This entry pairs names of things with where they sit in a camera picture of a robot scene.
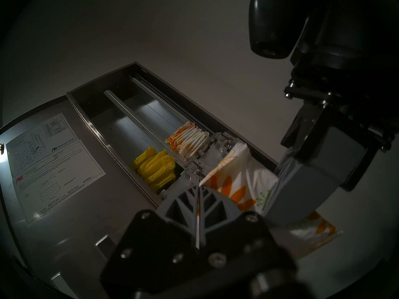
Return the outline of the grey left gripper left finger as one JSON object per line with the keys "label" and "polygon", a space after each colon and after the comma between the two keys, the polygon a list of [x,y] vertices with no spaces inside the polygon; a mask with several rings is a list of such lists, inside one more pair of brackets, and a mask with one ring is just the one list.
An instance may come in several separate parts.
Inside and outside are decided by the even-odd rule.
{"label": "grey left gripper left finger", "polygon": [[134,215],[100,275],[110,299],[159,293],[177,280],[175,267],[196,252],[199,194],[192,186]]}

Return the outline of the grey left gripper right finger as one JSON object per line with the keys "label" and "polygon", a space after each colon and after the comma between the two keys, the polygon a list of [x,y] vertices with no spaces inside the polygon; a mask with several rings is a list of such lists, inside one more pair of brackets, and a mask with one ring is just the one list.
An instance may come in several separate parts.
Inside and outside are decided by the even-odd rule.
{"label": "grey left gripper right finger", "polygon": [[206,186],[198,211],[198,248],[211,270],[204,299],[298,299],[296,265],[259,214]]}

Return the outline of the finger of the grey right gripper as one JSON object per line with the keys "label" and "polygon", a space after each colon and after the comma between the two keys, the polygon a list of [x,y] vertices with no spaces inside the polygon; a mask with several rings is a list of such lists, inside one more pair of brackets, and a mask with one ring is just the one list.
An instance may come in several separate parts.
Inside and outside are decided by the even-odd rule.
{"label": "finger of the grey right gripper", "polygon": [[287,151],[264,210],[269,226],[297,222],[339,187],[355,188],[378,150],[366,123],[349,105],[303,104],[281,141]]}

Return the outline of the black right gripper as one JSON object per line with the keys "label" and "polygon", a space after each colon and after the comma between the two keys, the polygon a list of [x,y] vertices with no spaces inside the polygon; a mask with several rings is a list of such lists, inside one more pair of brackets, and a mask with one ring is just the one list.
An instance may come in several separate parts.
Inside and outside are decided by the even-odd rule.
{"label": "black right gripper", "polygon": [[291,78],[310,100],[330,104],[369,130],[381,151],[398,138],[398,0],[287,0],[303,20],[291,55]]}

